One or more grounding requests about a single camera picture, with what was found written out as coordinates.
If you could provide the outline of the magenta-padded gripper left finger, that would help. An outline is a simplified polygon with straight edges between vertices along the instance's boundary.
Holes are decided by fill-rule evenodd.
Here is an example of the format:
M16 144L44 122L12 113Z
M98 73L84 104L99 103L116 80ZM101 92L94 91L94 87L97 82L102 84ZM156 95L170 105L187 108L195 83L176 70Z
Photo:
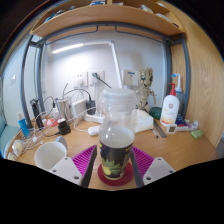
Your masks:
M97 146L93 145L72 158L62 158L50 172L76 185L87 188L96 156Z

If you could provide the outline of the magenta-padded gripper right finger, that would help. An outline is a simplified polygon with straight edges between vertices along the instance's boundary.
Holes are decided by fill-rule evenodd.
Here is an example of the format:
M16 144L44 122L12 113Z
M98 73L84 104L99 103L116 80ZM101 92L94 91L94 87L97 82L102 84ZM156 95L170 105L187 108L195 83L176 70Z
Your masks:
M153 158L136 147L132 148L130 156L138 188L175 173L175 170L162 157Z

